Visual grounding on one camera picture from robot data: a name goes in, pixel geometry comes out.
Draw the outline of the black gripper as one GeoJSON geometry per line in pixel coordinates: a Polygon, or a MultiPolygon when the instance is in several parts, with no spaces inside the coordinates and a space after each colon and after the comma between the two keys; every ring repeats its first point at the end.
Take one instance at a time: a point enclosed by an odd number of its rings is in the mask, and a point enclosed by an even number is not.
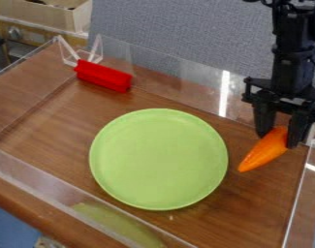
{"type": "Polygon", "coordinates": [[[254,106],[258,136],[263,138],[273,130],[277,112],[289,114],[287,147],[297,148],[315,122],[315,87],[309,85],[301,92],[287,94],[273,89],[269,79],[247,77],[244,83],[243,101],[254,106]]]}

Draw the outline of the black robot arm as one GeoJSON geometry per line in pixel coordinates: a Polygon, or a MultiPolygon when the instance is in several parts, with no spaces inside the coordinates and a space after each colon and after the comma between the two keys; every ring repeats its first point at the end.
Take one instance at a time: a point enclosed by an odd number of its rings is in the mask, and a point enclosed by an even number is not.
{"type": "Polygon", "coordinates": [[[315,123],[315,0],[244,0],[271,9],[274,63],[270,79],[247,77],[243,101],[254,107],[257,134],[266,136],[279,112],[290,119],[287,147],[305,141],[315,123]]]}

